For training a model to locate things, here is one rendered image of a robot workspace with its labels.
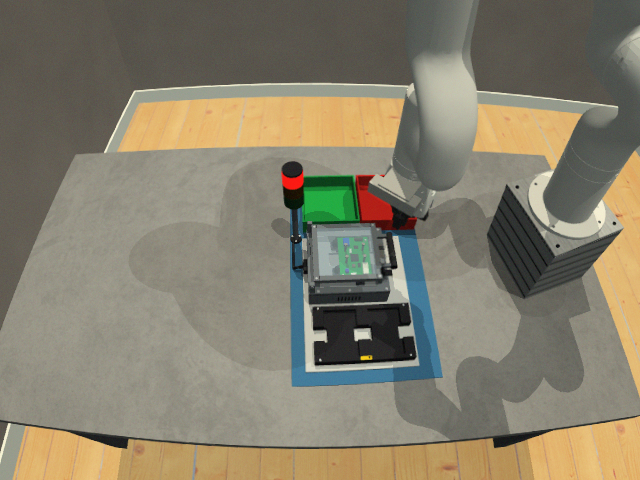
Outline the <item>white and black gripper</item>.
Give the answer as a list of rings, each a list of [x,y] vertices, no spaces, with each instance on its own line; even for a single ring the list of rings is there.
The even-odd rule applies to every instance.
[[[391,160],[385,175],[390,171],[390,169],[392,167],[393,166],[392,166],[392,160]],[[412,217],[410,217],[409,215],[405,214],[404,212],[402,212],[402,211],[398,210],[397,208],[395,208],[395,207],[390,205],[392,207],[392,213],[393,213],[393,218],[392,218],[393,225],[392,225],[392,227],[394,227],[397,230],[399,230],[399,228],[401,226],[404,227],[406,225],[406,223],[408,221],[408,218],[417,217],[418,219],[425,221],[429,216],[429,205],[431,205],[431,207],[433,206],[435,198],[436,198],[436,194],[437,194],[436,191],[430,190],[430,189],[428,189],[427,187],[425,187],[422,184],[420,186],[420,188],[418,189],[418,191],[415,193],[415,195],[420,197],[422,199],[422,201],[421,201],[421,204],[419,206],[419,209],[416,211],[416,213]]]

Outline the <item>green open bin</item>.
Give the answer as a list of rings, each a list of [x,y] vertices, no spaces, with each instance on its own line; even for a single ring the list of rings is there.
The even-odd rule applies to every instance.
[[[303,232],[309,220],[312,225],[360,223],[354,175],[303,176],[303,184]]]

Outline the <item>red bin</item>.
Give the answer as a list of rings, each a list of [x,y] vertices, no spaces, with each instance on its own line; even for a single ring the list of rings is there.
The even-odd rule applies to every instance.
[[[392,227],[392,219],[385,219],[393,217],[390,204],[367,192],[368,183],[374,176],[375,175],[356,175],[355,185],[360,223],[375,223],[376,228],[381,227],[382,230],[397,230]],[[414,230],[416,222],[417,217],[409,218],[406,225],[404,227],[401,226],[399,230]]]

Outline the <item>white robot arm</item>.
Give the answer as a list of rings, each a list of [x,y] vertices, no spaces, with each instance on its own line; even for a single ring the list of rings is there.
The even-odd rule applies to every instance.
[[[405,46],[413,83],[406,90],[394,168],[384,177],[376,174],[367,192],[410,217],[420,206],[415,193],[422,184],[433,191],[451,189],[471,158],[478,99],[470,46],[478,5],[479,0],[407,0]],[[536,177],[527,195],[535,219],[571,240],[601,229],[602,198],[640,146],[640,0],[594,0],[585,54],[618,111],[587,110],[554,172]]]

